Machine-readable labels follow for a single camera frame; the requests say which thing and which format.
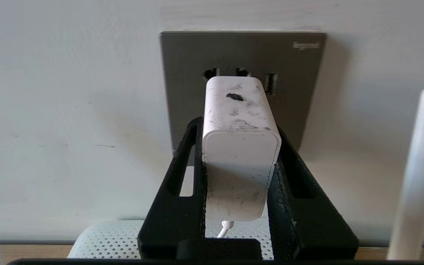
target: wall outlet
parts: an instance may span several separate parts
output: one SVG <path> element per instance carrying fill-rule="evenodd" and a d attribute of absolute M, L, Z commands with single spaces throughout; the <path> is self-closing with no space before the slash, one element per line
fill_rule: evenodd
<path fill-rule="evenodd" d="M 173 149 L 203 115 L 205 85 L 216 75 L 257 77 L 276 124 L 298 149 L 325 46 L 325 33 L 162 32 Z"/>

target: white power adapter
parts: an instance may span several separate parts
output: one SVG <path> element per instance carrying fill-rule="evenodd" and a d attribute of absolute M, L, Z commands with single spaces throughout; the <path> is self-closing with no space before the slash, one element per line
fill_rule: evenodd
<path fill-rule="evenodd" d="M 202 135 L 207 218 L 259 218 L 280 148 L 281 137 L 261 82 L 254 77 L 211 78 Z"/>

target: charging cable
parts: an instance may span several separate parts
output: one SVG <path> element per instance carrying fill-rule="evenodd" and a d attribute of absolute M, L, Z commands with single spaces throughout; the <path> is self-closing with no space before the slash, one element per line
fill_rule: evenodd
<path fill-rule="evenodd" d="M 217 238 L 224 238 L 227 234 L 228 230 L 230 230 L 233 225 L 235 224 L 235 221 L 222 221 L 222 231 L 218 234 Z"/>

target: wooden shelf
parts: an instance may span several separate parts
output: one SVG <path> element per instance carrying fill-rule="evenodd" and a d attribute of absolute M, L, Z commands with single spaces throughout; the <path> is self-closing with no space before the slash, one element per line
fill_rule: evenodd
<path fill-rule="evenodd" d="M 71 245 L 2 245 L 3 264 L 19 258 L 66 258 Z M 359 248 L 356 259 L 385 259 L 387 248 Z"/>

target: white wall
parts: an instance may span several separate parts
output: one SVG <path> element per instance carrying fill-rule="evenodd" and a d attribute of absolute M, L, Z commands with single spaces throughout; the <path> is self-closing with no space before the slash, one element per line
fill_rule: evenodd
<path fill-rule="evenodd" d="M 387 240 L 424 1 L 0 1 L 1 238 L 145 216 L 171 158 L 158 33 L 186 29 L 328 32 L 301 153 L 359 238 Z"/>

